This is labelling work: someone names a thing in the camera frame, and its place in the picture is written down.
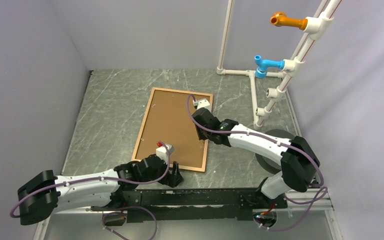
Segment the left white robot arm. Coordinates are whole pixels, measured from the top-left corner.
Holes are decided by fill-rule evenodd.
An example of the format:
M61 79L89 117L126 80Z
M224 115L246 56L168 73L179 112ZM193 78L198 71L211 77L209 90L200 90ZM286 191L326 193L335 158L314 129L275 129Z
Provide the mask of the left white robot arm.
M22 226L28 226L76 208L117 210L126 205L123 193L139 185L159 183L174 188L183 182L178 162L168 170L166 159L151 154L113 169L78 176L54 175L52 170L44 170L17 190L19 202L15 207L19 214L12 210L10 216L18 218Z

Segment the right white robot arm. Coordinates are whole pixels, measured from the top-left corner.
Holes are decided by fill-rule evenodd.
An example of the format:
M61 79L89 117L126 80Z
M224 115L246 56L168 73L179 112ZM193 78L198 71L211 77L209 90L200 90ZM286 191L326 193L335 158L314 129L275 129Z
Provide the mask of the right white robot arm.
M199 108L191 114L198 138L216 145L244 149L271 160L280 171L265 178L257 188L256 203L269 207L280 195L290 190L305 193L320 162L308 142L296 136L293 139L271 136L252 130L235 120L218 120L208 109Z

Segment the wooden picture frame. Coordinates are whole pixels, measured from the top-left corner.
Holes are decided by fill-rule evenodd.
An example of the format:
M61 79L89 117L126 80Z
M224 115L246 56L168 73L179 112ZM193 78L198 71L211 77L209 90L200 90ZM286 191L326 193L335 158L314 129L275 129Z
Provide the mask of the wooden picture frame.
M159 141L170 144L170 160L181 170L206 170L208 141L200 140L189 113L195 111L190 91L154 87L146 106L131 159L139 161L154 153Z

